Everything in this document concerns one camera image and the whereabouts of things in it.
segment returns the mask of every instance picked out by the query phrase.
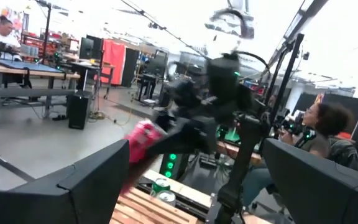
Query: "black box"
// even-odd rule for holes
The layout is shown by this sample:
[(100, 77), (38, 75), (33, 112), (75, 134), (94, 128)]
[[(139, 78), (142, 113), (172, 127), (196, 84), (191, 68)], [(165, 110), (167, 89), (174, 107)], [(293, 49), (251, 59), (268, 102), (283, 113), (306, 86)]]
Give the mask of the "black box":
[(68, 127), (84, 129), (90, 115), (92, 93), (89, 91), (77, 91), (70, 97), (68, 105)]

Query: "woman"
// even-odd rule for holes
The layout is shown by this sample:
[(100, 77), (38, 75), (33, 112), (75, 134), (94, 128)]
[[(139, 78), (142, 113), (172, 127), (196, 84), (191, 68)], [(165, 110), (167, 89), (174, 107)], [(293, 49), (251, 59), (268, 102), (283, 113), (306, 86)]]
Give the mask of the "woman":
[[(339, 105), (324, 103), (315, 104), (306, 110), (303, 124), (316, 131), (316, 137), (306, 142), (301, 149), (316, 156), (327, 158), (330, 153), (328, 137), (336, 136), (343, 131), (352, 119), (351, 113)], [(289, 145), (295, 145), (299, 138), (292, 136), (288, 131), (281, 131), (281, 140)], [(243, 204), (248, 207), (265, 187), (273, 184), (267, 166), (262, 163), (251, 167), (246, 175), (242, 187)]]

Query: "red panel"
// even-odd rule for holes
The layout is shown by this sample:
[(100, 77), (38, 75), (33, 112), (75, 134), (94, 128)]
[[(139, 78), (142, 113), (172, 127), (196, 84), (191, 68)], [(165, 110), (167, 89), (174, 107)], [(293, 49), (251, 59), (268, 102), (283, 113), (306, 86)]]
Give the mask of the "red panel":
[[(112, 40), (103, 40), (103, 62), (107, 62), (114, 66), (114, 72), (111, 80), (111, 84), (121, 85), (121, 75), (124, 69), (124, 58), (125, 58), (125, 46), (123, 44), (117, 44)], [(102, 69), (102, 73), (110, 74), (110, 68)], [(103, 83), (107, 83), (107, 78), (102, 78)]]

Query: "poster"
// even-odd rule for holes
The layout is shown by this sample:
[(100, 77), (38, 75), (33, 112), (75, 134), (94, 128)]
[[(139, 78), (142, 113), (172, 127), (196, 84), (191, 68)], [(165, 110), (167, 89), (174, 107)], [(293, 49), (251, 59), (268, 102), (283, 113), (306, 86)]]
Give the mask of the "poster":
[(18, 11), (9, 6), (6, 6), (6, 1), (0, 1), (0, 16), (4, 15), (7, 19), (12, 22), (13, 31), (11, 35), (16, 37), (18, 41), (21, 39), (22, 27), (23, 27), (23, 10)]

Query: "white shirt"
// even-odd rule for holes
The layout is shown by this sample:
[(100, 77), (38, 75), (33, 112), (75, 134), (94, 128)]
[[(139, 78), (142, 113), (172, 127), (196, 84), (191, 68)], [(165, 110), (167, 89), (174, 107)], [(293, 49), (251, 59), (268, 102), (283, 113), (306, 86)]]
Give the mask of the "white shirt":
[[(0, 42), (5, 43), (11, 47), (20, 47), (19, 41), (17, 41), (13, 35), (3, 36), (0, 34)], [(1, 59), (12, 60), (12, 55), (9, 53), (2, 53)], [(19, 59), (20, 61), (22, 60), (19, 55), (14, 55), (13, 59)]]

